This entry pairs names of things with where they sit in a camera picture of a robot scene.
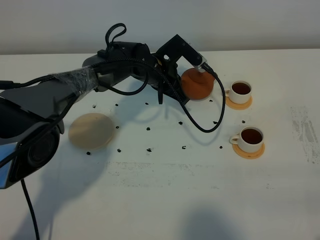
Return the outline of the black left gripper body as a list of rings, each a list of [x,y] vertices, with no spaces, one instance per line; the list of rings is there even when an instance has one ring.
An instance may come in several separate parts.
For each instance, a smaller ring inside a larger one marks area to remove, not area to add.
[[[170,82],[172,87],[181,87],[181,76],[178,74],[178,64],[177,61],[183,56],[181,53],[177,53],[173,56],[173,59],[165,59],[165,55],[162,53],[151,53],[151,55],[157,60],[158,66],[156,67],[158,70],[162,72],[162,74],[166,77],[166,79]],[[169,84],[160,80],[158,87],[153,87],[158,91],[158,96],[162,97],[164,95],[164,88],[170,87]]]

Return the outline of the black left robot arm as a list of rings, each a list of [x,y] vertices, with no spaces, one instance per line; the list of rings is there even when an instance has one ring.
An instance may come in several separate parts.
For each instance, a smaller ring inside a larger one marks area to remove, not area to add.
[[[0,187],[6,189],[46,165],[55,155],[63,119],[91,91],[104,92],[128,77],[150,85],[158,100],[168,96],[185,105],[177,72],[177,44],[151,53],[146,44],[113,41],[81,68],[26,83],[0,83]]]

